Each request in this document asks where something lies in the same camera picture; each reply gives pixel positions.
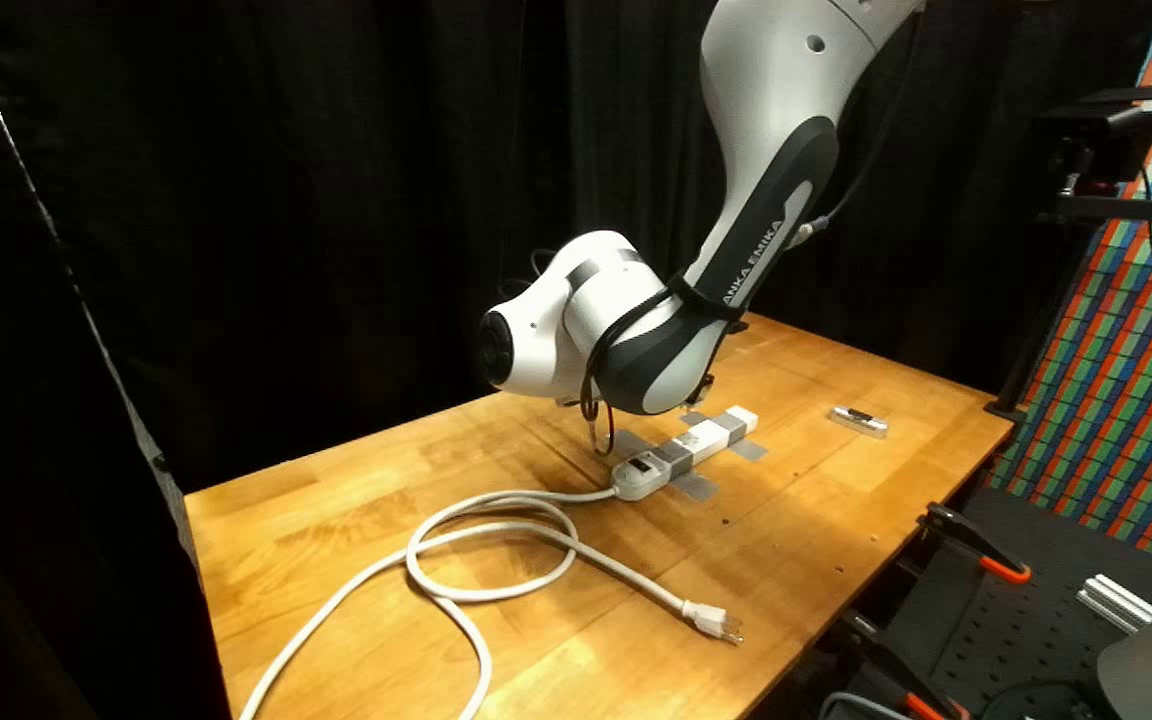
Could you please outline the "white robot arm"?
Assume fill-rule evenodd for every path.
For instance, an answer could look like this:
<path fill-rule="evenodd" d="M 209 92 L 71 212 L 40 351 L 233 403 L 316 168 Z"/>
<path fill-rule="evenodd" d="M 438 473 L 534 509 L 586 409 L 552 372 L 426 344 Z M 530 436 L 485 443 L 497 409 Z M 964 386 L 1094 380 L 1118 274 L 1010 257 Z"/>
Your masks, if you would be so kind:
<path fill-rule="evenodd" d="M 479 321 L 485 377 L 556 403 L 661 417 L 697 403 L 776 258 L 821 232 L 853 86 L 925 0 L 717 0 L 699 92 L 722 160 L 722 203 L 663 282 L 621 232 L 579 232 Z"/>

